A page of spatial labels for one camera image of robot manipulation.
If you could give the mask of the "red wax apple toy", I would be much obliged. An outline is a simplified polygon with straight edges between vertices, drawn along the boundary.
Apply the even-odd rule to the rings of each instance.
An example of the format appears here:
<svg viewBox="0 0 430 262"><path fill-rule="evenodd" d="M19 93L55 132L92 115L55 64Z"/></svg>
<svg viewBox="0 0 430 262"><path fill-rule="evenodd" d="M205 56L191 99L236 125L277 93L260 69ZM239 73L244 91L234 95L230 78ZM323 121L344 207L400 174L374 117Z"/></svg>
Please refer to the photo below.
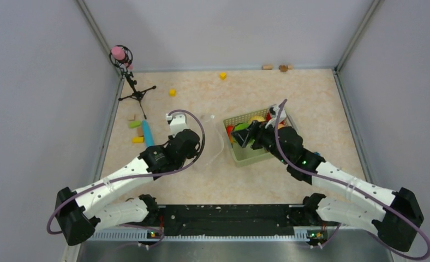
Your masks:
<svg viewBox="0 0 430 262"><path fill-rule="evenodd" d="M234 139L233 139L233 137L231 135L233 129L234 129L234 126L232 126L232 125L226 126L226 128L225 128L226 133L228 135L228 138L229 138L229 141L230 141L231 144L234 143Z"/></svg>

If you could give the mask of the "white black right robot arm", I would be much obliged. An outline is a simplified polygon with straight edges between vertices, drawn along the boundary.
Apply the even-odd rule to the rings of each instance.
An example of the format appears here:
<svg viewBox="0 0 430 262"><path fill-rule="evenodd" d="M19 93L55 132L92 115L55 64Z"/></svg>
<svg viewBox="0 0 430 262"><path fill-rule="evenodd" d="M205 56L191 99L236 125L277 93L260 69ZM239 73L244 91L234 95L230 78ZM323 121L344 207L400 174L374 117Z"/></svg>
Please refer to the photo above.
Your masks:
<svg viewBox="0 0 430 262"><path fill-rule="evenodd" d="M287 165L287 172L299 181L334 191L340 201L314 193L304 199L307 223L338 222L366 230L389 247L407 252L413 244L424 216L415 194L402 187L395 191L378 187L349 175L323 157L303 147L303 138L291 126L277 131L265 122L252 122L231 132L241 147L263 149Z"/></svg>

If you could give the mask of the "green striped watermelon toy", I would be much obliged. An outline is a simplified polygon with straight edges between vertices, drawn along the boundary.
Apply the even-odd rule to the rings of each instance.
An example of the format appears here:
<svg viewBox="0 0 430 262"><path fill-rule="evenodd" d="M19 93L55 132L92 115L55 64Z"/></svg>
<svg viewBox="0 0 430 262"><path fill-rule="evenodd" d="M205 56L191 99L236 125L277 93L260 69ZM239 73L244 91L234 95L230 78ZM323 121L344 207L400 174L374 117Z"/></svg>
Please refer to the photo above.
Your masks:
<svg viewBox="0 0 430 262"><path fill-rule="evenodd" d="M239 130L244 130L244 129L246 129L246 128L248 128L249 127L249 123L239 123L239 124L237 124L237 125L235 125L234 127L233 127L233 132L236 132L236 131L239 131Z"/></svg>

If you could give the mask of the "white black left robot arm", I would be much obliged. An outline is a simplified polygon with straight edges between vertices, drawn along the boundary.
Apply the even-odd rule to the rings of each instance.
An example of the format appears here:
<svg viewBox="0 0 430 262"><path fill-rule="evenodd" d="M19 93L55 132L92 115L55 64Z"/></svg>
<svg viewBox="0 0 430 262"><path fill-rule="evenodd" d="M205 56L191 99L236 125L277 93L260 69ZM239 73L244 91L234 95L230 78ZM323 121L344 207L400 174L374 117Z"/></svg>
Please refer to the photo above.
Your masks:
<svg viewBox="0 0 430 262"><path fill-rule="evenodd" d="M56 220L67 245L88 240L96 231L129 222L153 225L159 217L153 197L143 195L131 204L114 204L132 189L187 169L204 150L206 136L184 129L169 136L166 143L147 147L131 162L109 176L78 189L65 187L57 192L55 210L49 222Z"/></svg>

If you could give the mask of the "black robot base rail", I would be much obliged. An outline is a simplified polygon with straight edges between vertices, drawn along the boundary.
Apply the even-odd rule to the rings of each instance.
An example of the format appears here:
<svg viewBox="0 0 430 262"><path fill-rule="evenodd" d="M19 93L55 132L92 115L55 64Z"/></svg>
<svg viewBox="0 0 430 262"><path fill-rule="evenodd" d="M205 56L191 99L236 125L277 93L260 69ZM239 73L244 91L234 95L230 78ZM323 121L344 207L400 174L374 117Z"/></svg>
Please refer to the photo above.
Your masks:
<svg viewBox="0 0 430 262"><path fill-rule="evenodd" d="M301 204L160 205L151 201L148 216L138 226L175 237L229 237L264 240L267 237L298 236L307 243L324 243L325 222Z"/></svg>

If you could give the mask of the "clear dotted zip top bag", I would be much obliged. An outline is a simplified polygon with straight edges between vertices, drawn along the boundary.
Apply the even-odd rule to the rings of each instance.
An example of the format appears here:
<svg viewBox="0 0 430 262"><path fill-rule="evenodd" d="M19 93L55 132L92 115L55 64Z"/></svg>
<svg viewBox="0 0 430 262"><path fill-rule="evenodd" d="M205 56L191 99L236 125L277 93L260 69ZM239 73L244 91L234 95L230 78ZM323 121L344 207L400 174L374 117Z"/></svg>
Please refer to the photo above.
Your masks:
<svg viewBox="0 0 430 262"><path fill-rule="evenodd" d="M205 130L205 147L195 163L198 170L204 170L221 154L224 149L224 141L216 125L215 115L204 114L199 118Z"/></svg>

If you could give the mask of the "yellow pear toy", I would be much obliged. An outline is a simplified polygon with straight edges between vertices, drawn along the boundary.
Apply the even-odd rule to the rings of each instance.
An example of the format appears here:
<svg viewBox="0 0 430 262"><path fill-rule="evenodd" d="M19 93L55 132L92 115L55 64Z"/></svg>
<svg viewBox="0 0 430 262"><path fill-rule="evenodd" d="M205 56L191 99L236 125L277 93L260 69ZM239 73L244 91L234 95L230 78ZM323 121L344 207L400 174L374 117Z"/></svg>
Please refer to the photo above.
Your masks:
<svg viewBox="0 0 430 262"><path fill-rule="evenodd" d="M265 118L262 116L253 116L250 118L249 122L252 123L254 121L258 121L258 122L264 122Z"/></svg>

